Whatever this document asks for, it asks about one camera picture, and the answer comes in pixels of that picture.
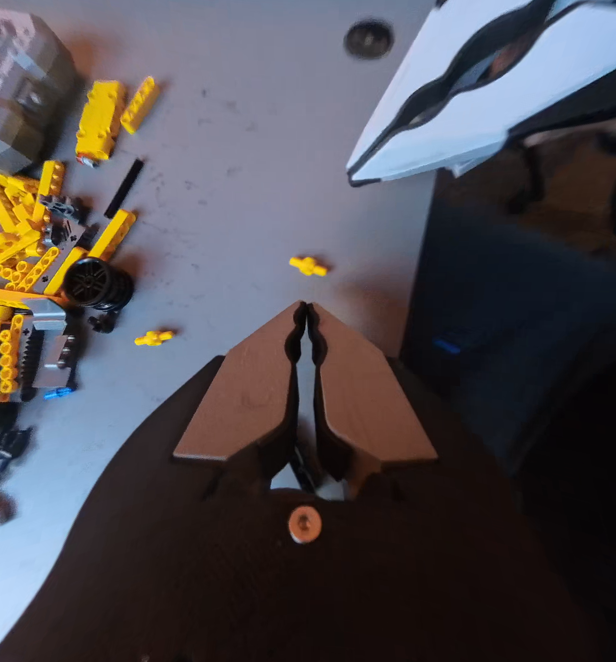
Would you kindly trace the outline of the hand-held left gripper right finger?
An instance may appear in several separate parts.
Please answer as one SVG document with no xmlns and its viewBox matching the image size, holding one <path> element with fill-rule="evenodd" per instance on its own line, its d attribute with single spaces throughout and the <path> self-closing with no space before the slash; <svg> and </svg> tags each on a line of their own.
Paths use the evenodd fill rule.
<svg viewBox="0 0 616 662">
<path fill-rule="evenodd" d="M 355 498 L 389 469 L 436 463 L 437 450 L 386 355 L 317 303 L 307 308 L 319 461 Z"/>
</svg>

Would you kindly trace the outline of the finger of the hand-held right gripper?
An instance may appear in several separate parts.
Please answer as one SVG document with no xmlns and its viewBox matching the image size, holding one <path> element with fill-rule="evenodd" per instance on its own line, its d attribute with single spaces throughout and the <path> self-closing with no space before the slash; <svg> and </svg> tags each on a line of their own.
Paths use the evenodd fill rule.
<svg viewBox="0 0 616 662">
<path fill-rule="evenodd" d="M 346 165 L 350 179 L 379 179 L 357 175 L 363 163 L 392 134 L 424 110 L 443 102 L 459 78 L 474 64 L 494 54 L 479 32 L 506 29 L 516 34 L 527 20 L 531 1 L 443 1 L 428 14 L 398 70 L 379 100 Z"/>
<path fill-rule="evenodd" d="M 524 10 L 527 20 L 516 34 L 479 32 L 502 46 L 356 172 L 381 178 L 349 179 L 352 187 L 439 169 L 459 177 L 527 139 L 510 138 L 511 127 L 616 69 L 616 1 L 531 1 Z"/>
</svg>

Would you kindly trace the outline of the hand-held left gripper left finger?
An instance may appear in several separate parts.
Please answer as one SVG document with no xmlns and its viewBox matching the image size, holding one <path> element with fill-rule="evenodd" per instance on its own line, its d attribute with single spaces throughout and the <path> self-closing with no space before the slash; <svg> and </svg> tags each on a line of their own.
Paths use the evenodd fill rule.
<svg viewBox="0 0 616 662">
<path fill-rule="evenodd" d="M 227 352 L 173 459 L 225 466 L 253 455 L 263 477 L 290 462 L 307 312 L 307 303 L 296 301 Z"/>
</svg>

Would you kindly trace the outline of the black desk grommet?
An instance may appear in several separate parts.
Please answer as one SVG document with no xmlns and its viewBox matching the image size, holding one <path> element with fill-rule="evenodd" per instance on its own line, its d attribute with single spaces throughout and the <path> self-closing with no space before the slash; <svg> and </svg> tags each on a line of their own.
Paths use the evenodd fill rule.
<svg viewBox="0 0 616 662">
<path fill-rule="evenodd" d="M 386 56 L 394 44 L 392 26 L 380 19 L 354 22 L 344 37 L 345 52 L 360 60 L 378 60 Z"/>
</svg>

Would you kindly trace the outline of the grey desk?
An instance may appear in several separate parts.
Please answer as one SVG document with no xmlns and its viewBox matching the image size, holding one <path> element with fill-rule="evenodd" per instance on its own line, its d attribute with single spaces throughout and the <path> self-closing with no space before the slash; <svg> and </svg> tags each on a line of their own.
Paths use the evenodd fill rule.
<svg viewBox="0 0 616 662">
<path fill-rule="evenodd" d="M 215 355 L 298 299 L 315 301 L 386 354 L 402 343 L 434 174 L 352 188 L 345 165 L 432 1 L 0 1 L 44 19 L 89 87 L 163 90 L 140 130 L 120 134 L 97 170 L 75 162 L 84 105 L 54 158 L 64 190 L 96 222 L 136 157 L 138 214 L 115 253 L 135 293 L 111 334 L 87 333 L 78 390 L 36 397 L 34 432 L 3 490 L 18 506 L 0 527 L 0 641 L 50 572 L 114 453 Z M 378 60 L 344 49 L 349 27 L 389 23 Z M 329 269 L 289 265 L 311 256 Z M 160 346 L 136 346 L 172 330 Z"/>
</svg>

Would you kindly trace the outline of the person's dark pants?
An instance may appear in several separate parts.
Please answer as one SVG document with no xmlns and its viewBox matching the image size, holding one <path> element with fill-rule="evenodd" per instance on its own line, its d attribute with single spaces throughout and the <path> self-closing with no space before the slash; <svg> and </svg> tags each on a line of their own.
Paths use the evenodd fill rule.
<svg viewBox="0 0 616 662">
<path fill-rule="evenodd" d="M 512 475 L 581 392 L 616 400 L 616 256 L 529 228 L 485 193 L 437 176 L 401 358 Z"/>
</svg>

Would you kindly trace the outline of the black spoked toy wheel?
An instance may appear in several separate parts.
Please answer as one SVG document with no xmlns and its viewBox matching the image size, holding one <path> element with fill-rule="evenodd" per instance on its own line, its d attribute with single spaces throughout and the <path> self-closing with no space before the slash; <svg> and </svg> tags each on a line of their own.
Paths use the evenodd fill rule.
<svg viewBox="0 0 616 662">
<path fill-rule="evenodd" d="M 130 302 L 134 284 L 126 271 L 99 258 L 86 257 L 68 268 L 62 293 L 74 306 L 116 312 Z"/>
</svg>

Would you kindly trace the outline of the black toy gear rack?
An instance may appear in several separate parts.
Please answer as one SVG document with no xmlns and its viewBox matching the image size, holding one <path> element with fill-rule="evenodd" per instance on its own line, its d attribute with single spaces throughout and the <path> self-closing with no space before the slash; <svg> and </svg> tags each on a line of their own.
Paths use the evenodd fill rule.
<svg viewBox="0 0 616 662">
<path fill-rule="evenodd" d="M 44 332 L 32 329 L 29 335 L 22 338 L 19 376 L 21 378 L 21 387 L 31 387 L 34 383 L 37 369 L 39 367 L 40 355 L 44 343 Z"/>
</svg>

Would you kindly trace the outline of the black toy axle rod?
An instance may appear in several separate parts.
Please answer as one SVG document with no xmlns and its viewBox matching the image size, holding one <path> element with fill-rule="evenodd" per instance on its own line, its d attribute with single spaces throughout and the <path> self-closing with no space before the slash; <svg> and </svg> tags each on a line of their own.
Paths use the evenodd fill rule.
<svg viewBox="0 0 616 662">
<path fill-rule="evenodd" d="M 133 187 L 133 185 L 135 184 L 144 165 L 145 165 L 144 160 L 140 158 L 136 158 L 134 160 L 134 162 L 130 166 L 130 169 L 128 170 L 127 174 L 125 175 L 119 187 L 117 188 L 115 194 L 113 195 L 111 202 L 109 203 L 105 212 L 103 213 L 106 219 L 112 220 L 115 214 L 120 210 L 122 203 L 124 203 L 127 196 L 129 195 L 129 192 Z"/>
</svg>

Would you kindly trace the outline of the pile of toy brick parts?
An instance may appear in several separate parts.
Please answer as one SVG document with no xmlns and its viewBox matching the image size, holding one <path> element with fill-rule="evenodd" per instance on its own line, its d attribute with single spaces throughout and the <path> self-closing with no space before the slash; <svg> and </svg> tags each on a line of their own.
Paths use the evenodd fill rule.
<svg viewBox="0 0 616 662">
<path fill-rule="evenodd" d="M 64 163 L 53 160 L 44 163 L 39 179 L 0 174 L 0 480 L 29 446 L 31 429 L 17 424 L 21 406 L 47 392 L 21 387 L 22 338 L 34 329 L 23 299 L 46 296 L 64 307 L 69 329 L 78 339 L 79 358 L 81 339 L 72 316 L 86 310 L 95 317 L 104 312 L 72 305 L 62 293 L 64 275 L 86 257 L 110 264 L 137 220 L 121 206 L 112 220 L 104 217 L 102 229 L 89 225 L 83 201 L 62 194 L 64 175 Z M 69 387 L 75 388 L 75 369 Z M 12 511 L 0 495 L 0 525 Z"/>
</svg>

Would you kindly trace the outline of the short yellow toy beam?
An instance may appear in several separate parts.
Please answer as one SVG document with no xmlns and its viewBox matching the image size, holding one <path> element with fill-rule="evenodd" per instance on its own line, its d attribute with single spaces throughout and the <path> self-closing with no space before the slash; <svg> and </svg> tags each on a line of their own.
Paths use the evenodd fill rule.
<svg viewBox="0 0 616 662">
<path fill-rule="evenodd" d="M 121 127 L 128 134 L 133 135 L 138 132 L 143 121 L 153 109 L 159 95 L 160 86 L 157 81 L 152 76 L 146 77 L 121 115 Z"/>
</svg>

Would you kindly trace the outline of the yellow toy plate block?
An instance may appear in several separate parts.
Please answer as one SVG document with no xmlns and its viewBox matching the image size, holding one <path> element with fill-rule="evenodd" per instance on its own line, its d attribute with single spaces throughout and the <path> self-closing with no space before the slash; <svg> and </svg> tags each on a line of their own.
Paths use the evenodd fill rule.
<svg viewBox="0 0 616 662">
<path fill-rule="evenodd" d="M 97 80 L 88 90 L 75 135 L 78 163 L 94 169 L 110 158 L 121 127 L 124 98 L 120 81 Z"/>
</svg>

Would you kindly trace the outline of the grey toy battery box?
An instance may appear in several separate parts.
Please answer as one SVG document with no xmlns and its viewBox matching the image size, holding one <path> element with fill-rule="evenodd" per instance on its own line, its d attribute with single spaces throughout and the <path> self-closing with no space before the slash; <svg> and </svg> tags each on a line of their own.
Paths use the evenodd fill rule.
<svg viewBox="0 0 616 662">
<path fill-rule="evenodd" d="M 70 51 L 45 21 L 0 8 L 0 174 L 39 160 L 77 78 Z"/>
</svg>

